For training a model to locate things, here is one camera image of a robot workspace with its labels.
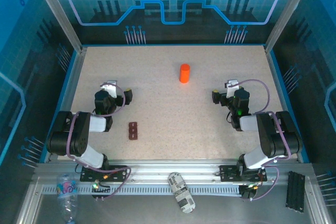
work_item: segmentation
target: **beige tabletop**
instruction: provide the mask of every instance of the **beige tabletop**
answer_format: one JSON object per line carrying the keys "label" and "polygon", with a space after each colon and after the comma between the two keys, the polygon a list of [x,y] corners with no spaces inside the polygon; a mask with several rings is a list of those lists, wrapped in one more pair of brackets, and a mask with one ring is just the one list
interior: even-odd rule
{"label": "beige tabletop", "polygon": [[[183,63],[191,66],[187,84],[178,80]],[[212,90],[225,91],[228,79],[262,80],[268,110],[282,110],[262,46],[123,46],[88,48],[71,111],[91,112],[99,85],[117,80],[132,89],[132,103],[113,116],[108,133],[89,134],[89,144],[109,159],[238,158],[259,137],[235,131],[225,120],[228,109],[212,102]],[[265,88],[243,87],[250,112],[262,109]],[[138,123],[138,140],[129,140],[129,122]]]}

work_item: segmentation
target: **blue wall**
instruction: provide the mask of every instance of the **blue wall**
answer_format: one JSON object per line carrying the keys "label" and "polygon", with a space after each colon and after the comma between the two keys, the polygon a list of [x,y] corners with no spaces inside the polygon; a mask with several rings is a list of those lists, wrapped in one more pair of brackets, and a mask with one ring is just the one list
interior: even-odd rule
{"label": "blue wall", "polygon": [[[126,31],[126,26],[132,25],[142,26],[146,30],[147,42],[151,44],[177,41],[224,43],[231,25],[241,26],[241,34],[248,31],[243,43],[262,44],[266,42],[287,0],[60,0],[60,2],[84,44],[126,44],[123,32]],[[243,30],[243,25],[254,27]],[[93,36],[98,33],[102,34],[100,38]]]}
{"label": "blue wall", "polygon": [[44,142],[53,119],[70,60],[60,45],[72,55],[45,0],[0,0],[1,224],[15,222],[39,159],[25,139]]}
{"label": "blue wall", "polygon": [[[335,0],[301,0],[274,52],[286,80],[309,159],[318,174],[336,173]],[[286,72],[294,67],[294,76]]]}

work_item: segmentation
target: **white servo cover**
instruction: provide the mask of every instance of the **white servo cover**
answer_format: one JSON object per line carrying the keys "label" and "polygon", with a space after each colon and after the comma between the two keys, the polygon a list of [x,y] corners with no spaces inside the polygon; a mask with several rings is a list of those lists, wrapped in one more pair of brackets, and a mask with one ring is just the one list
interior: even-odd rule
{"label": "white servo cover", "polygon": [[182,176],[179,173],[172,173],[168,177],[168,183],[181,210],[186,214],[192,212],[196,205]]}
{"label": "white servo cover", "polygon": [[231,86],[236,85],[238,83],[239,82],[236,79],[227,81],[227,83],[226,83],[226,88],[227,88],[226,98],[230,98],[230,97],[233,97],[235,95],[235,91],[239,89],[239,86],[234,86],[234,87],[231,87]]}
{"label": "white servo cover", "polygon": [[[117,85],[117,81],[107,81],[107,83]],[[113,98],[117,98],[117,89],[115,86],[107,84],[107,85],[101,86],[101,88],[109,92],[110,96],[112,96]]]}

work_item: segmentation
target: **plastic bottle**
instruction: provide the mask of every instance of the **plastic bottle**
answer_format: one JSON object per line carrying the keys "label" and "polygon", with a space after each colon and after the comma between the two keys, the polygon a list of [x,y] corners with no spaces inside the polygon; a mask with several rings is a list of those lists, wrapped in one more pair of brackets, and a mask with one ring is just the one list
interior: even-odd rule
{"label": "plastic bottle", "polygon": [[57,201],[61,216],[66,223],[75,224],[77,213],[77,187],[72,175],[57,177]]}

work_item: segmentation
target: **black bracket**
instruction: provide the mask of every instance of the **black bracket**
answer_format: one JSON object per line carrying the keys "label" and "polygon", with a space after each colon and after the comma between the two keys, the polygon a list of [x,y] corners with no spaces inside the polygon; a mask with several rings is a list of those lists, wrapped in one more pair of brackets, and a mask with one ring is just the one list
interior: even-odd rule
{"label": "black bracket", "polygon": [[267,181],[267,174],[265,170],[251,169],[246,170],[240,175],[237,165],[220,165],[219,173],[216,175],[221,177],[221,182],[263,182]]}
{"label": "black bracket", "polygon": [[288,186],[286,207],[298,212],[303,212],[305,203],[305,181],[306,177],[302,174],[290,171],[288,173]]}
{"label": "black bracket", "polygon": [[[110,165],[109,170],[119,169],[127,167],[125,165]],[[126,179],[127,176],[127,170],[121,170],[119,172],[113,173],[110,177],[107,179],[104,179],[104,175],[109,175],[110,173],[100,173],[95,172],[94,170],[91,170],[89,168],[82,168],[81,174],[80,174],[80,181],[81,182],[94,182],[96,179],[99,179],[104,182],[123,182]]]}

